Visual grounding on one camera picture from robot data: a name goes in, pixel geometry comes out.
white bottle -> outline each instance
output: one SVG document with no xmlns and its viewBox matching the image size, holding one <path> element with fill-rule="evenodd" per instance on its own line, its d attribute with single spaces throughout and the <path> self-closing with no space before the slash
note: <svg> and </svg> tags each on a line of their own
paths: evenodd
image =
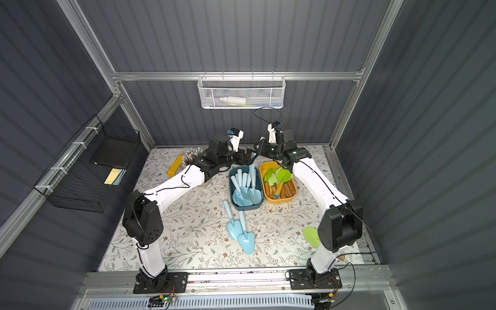
<svg viewBox="0 0 496 310">
<path fill-rule="evenodd" d="M 247 103 L 247 99 L 246 98 L 242 98 L 242 97 L 232 97 L 232 96 L 229 96 L 229 97 L 219 98 L 219 100 L 220 101 L 225 101 L 228 104 L 233 104 L 233 105 L 245 105 Z"/>
</svg>

black wire basket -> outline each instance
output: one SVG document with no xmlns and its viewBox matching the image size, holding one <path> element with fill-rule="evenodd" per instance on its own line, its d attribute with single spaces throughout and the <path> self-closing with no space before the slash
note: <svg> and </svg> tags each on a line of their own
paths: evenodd
<svg viewBox="0 0 496 310">
<path fill-rule="evenodd" d="M 48 168 L 34 188 L 55 207 L 104 213 L 139 144 L 137 130 L 99 123 L 70 158 L 61 167 Z M 120 169 L 119 176 L 105 184 L 112 169 Z M 55 174 L 47 181 L 50 170 Z"/>
</svg>

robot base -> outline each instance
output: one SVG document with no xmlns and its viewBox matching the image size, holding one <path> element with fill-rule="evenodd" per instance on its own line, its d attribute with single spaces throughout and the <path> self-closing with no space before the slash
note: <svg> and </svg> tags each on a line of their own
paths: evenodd
<svg viewBox="0 0 496 310">
<path fill-rule="evenodd" d="M 134 294 L 169 294 L 172 291 L 172 285 L 168 284 L 169 282 L 174 284 L 175 293 L 184 293 L 186 291 L 187 272 L 167 272 L 166 269 L 155 279 L 148 278 L 142 273 L 138 273 L 132 292 Z"/>
<path fill-rule="evenodd" d="M 339 276 L 339 271 L 336 268 L 332 268 L 330 271 L 319 274 L 318 279 L 310 280 L 311 272 L 309 269 L 290 269 L 289 278 L 291 279 L 291 289 L 292 290 L 307 290 L 307 289 L 330 289 L 334 286 L 335 289 L 340 289 L 343 287 L 341 283 L 341 277 Z"/>
</svg>

wire mesh basket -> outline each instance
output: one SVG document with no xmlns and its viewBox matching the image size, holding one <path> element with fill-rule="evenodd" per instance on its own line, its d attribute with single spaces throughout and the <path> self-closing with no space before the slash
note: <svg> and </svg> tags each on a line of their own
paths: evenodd
<svg viewBox="0 0 496 310">
<path fill-rule="evenodd" d="M 284 77 L 267 79 L 212 79 L 202 75 L 198 79 L 201 107 L 204 109 L 258 109 L 283 107 L 286 80 Z"/>
<path fill-rule="evenodd" d="M 34 188 L 55 207 L 104 213 L 139 143 L 137 130 L 100 123 L 82 143 L 78 142 L 77 149 L 61 167 L 48 168 Z M 112 161 L 94 162 L 95 154 L 102 153 L 102 148 L 108 145 L 120 145 L 119 152 L 124 150 L 125 158 L 121 157 L 117 166 L 112 165 Z M 113 184 L 105 184 L 113 168 L 121 172 Z M 56 173 L 42 184 L 41 180 L 46 179 L 44 176 L 52 169 Z"/>
</svg>

blue plastic tray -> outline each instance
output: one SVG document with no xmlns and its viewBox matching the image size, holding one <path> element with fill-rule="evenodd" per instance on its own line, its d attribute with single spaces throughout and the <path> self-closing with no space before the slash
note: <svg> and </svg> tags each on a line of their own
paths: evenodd
<svg viewBox="0 0 496 310">
<path fill-rule="evenodd" d="M 231 181 L 231 176 L 238 173 L 238 169 L 241 169 L 241 171 L 243 171 L 243 173 L 245 173 L 245 172 L 249 173 L 249 166 L 239 166 L 239 167 L 232 168 L 231 171 L 229 171 L 229 189 L 230 189 L 229 199 L 231 200 L 231 203 L 233 204 L 234 208 L 238 211 L 249 211 L 249 210 L 258 209 L 263 204 L 263 201 L 265 200 L 265 195 L 263 194 L 263 184 L 262 184 L 262 177 L 260 176 L 260 170 L 258 170 L 257 167 L 255 167 L 255 177 L 256 177 L 255 188 L 262 193 L 262 202 L 259 204 L 254 204 L 254 205 L 249 206 L 249 207 L 243 207 L 243 206 L 238 206 L 233 201 L 233 193 L 234 193 L 234 190 L 236 188 L 234 187 L 233 182 Z"/>
</svg>

